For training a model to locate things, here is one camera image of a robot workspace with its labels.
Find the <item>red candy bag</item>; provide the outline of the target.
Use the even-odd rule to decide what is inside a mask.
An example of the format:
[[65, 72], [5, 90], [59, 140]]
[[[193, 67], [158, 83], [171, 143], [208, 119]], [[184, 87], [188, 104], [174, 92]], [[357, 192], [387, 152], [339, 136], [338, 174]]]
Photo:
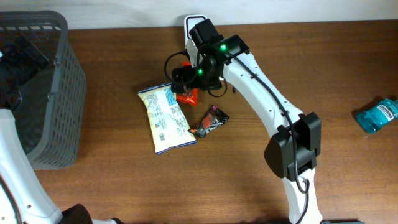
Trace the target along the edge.
[[[190, 62], [182, 62], [182, 67], [175, 68], [172, 71], [172, 77], [176, 80], [183, 80], [183, 69], [191, 68], [192, 65]], [[175, 86], [173, 92], [176, 93], [176, 99], [178, 102], [187, 103], [193, 106], [196, 106], [198, 103], [198, 89], [197, 88], [187, 88]]]

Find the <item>cream blue snack bag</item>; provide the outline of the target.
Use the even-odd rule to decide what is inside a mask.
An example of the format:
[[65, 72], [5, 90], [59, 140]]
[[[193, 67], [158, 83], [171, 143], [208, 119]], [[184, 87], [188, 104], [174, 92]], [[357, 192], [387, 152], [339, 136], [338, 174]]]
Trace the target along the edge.
[[137, 93], [147, 109], [157, 155], [197, 143], [195, 136], [188, 131], [190, 126], [171, 86], [170, 82], [163, 83]]

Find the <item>blue mouthwash bottle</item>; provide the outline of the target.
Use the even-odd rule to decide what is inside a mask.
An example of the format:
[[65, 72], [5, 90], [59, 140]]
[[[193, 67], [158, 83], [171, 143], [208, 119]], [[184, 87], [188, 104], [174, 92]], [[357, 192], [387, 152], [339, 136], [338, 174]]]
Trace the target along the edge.
[[385, 125], [395, 120], [397, 120], [397, 100], [388, 98], [356, 116], [358, 124], [365, 132], [370, 134], [378, 132]]

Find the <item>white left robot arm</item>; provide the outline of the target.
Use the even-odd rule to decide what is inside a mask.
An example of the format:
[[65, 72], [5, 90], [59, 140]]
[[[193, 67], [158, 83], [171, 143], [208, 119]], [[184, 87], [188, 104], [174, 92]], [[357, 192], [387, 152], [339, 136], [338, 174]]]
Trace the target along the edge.
[[1, 223], [117, 224], [118, 218], [97, 220], [76, 204], [61, 211], [49, 198], [22, 149], [11, 110], [1, 110]]

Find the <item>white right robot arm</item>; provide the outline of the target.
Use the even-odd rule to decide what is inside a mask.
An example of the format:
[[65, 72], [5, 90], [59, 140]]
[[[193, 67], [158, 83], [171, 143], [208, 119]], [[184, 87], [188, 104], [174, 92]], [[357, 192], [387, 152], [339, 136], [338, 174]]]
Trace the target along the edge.
[[320, 155], [321, 121], [304, 114], [271, 83], [238, 35], [223, 37], [204, 15], [184, 18], [185, 50], [190, 66], [172, 71], [172, 91], [219, 90], [235, 87], [264, 124], [270, 141], [264, 158], [282, 179], [291, 223], [321, 223], [315, 193], [315, 168]]

